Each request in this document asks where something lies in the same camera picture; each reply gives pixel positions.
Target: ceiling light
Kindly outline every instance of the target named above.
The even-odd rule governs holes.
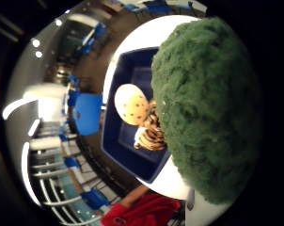
[[[29,131],[28,131],[28,135],[29,135],[30,137],[32,137],[32,136],[34,135],[34,133],[36,132],[36,130],[37,130],[38,126],[39,126],[39,123],[40,123],[40,120],[35,120],[35,121],[32,123],[32,125],[31,125],[31,127],[30,127],[30,129],[29,129]]]
[[[22,98],[20,100],[17,100],[17,101],[14,101],[12,103],[10,103],[9,105],[7,105],[3,112],[2,112],[2,117],[4,120],[7,120],[8,119],[8,116],[15,110],[17,109],[19,106],[22,106],[22,105],[26,105],[30,102],[34,102],[38,100],[38,98]]]
[[[32,186],[30,184],[29,180],[29,174],[28,174],[28,154],[29,154],[29,142],[26,142],[23,145],[23,150],[22,150],[22,160],[21,160],[21,168],[22,168],[22,176],[23,176],[23,181],[25,184],[25,188],[32,199],[32,201],[36,204],[41,206],[36,194],[34,193]]]
[[[42,52],[41,51],[37,51],[36,52],[36,57],[37,58],[41,58],[42,57]]]
[[[61,20],[59,20],[59,19],[55,19],[55,25],[57,25],[57,26],[61,26],[63,23],[62,23],[62,21]]]
[[[39,40],[32,40],[32,45],[37,48],[40,45],[40,41]]]

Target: red clothing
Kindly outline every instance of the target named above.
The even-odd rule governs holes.
[[[159,194],[146,194],[130,208],[120,203],[113,204],[101,223],[103,226],[166,226],[180,206],[177,200]]]

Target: green fuzzy object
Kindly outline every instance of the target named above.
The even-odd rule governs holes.
[[[151,86],[174,164],[208,202],[233,202],[260,147],[260,86],[218,18],[180,24],[154,56]]]

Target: table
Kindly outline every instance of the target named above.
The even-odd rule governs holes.
[[[134,30],[118,47],[109,64],[103,88],[103,102],[107,102],[109,88],[111,85],[114,71],[117,67],[118,58],[122,53],[159,46],[178,24],[196,21],[197,18],[183,15],[171,15],[156,18],[139,26]],[[179,200],[185,200],[190,187],[184,182],[177,167],[173,164],[170,156],[155,180],[148,184],[138,179],[142,184],[150,189]],[[201,226],[207,225],[222,215],[230,207],[230,204],[214,205],[206,202],[198,193],[195,193],[195,207],[192,211],[186,210],[186,224]]]

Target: person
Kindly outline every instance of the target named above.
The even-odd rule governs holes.
[[[180,208],[178,200],[149,193],[141,185],[120,202],[112,205],[101,219],[103,226],[166,226],[173,213]]]

